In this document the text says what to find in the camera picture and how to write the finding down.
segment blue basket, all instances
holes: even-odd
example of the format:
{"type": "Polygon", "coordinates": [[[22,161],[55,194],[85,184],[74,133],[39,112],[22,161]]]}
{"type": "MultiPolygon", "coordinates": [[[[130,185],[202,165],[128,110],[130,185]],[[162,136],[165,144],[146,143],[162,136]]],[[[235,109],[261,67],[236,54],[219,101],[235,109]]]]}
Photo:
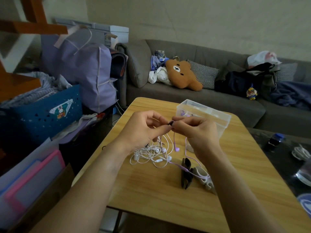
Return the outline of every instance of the blue basket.
{"type": "Polygon", "coordinates": [[[79,88],[72,86],[29,105],[0,108],[2,142],[40,145],[79,120],[82,117],[79,88]]]}

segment hand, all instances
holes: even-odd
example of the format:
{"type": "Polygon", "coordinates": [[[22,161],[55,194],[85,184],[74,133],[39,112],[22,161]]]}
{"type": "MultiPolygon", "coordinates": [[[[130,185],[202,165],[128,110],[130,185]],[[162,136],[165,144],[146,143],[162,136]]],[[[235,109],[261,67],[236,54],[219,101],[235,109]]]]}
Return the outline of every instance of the hand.
{"type": "Polygon", "coordinates": [[[131,153],[168,133],[172,127],[167,124],[168,121],[155,111],[134,112],[116,140],[131,153]]]}
{"type": "Polygon", "coordinates": [[[216,124],[201,117],[172,117],[172,131],[187,137],[197,158],[204,162],[211,152],[221,151],[216,124]]]}

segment teddy bear pillow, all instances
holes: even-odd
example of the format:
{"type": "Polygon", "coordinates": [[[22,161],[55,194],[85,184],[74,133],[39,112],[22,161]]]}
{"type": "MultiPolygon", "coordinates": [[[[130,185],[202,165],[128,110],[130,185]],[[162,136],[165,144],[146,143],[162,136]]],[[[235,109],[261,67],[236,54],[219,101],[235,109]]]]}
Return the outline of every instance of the teddy bear pillow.
{"type": "Polygon", "coordinates": [[[187,61],[168,60],[165,67],[169,80],[175,87],[189,88],[194,91],[202,89],[202,84],[196,80],[187,61]]]}

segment sofa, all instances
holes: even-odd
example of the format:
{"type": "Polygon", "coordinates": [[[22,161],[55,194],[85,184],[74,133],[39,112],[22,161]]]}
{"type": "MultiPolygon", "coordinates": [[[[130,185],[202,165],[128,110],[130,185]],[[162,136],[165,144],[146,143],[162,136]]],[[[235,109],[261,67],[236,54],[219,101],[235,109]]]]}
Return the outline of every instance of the sofa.
{"type": "MultiPolygon", "coordinates": [[[[196,92],[163,83],[148,82],[148,74],[151,70],[150,58],[155,50],[164,50],[168,58],[178,56],[181,61],[190,59],[220,71],[227,65],[228,60],[247,68],[249,55],[160,40],[137,40],[118,44],[116,47],[128,56],[126,73],[119,81],[120,105],[124,108],[137,97],[176,103],[190,99],[217,110],[233,113],[249,128],[311,138],[310,111],[279,106],[261,98],[251,101],[209,89],[196,92]]],[[[282,63],[298,63],[294,81],[311,83],[311,62],[282,58],[279,60],[282,63]]]]}

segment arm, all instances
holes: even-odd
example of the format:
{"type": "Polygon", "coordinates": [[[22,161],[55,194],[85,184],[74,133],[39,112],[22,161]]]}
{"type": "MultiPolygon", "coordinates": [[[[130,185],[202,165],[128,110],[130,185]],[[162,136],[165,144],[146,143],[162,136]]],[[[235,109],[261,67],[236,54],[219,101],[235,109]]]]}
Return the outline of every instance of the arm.
{"type": "Polygon", "coordinates": [[[113,184],[126,156],[171,127],[154,111],[135,112],[83,176],[31,233],[98,232],[113,184]]]}
{"type": "Polygon", "coordinates": [[[220,148],[216,124],[199,117],[173,117],[173,131],[188,137],[207,168],[231,232],[285,232],[267,213],[220,148]]]}

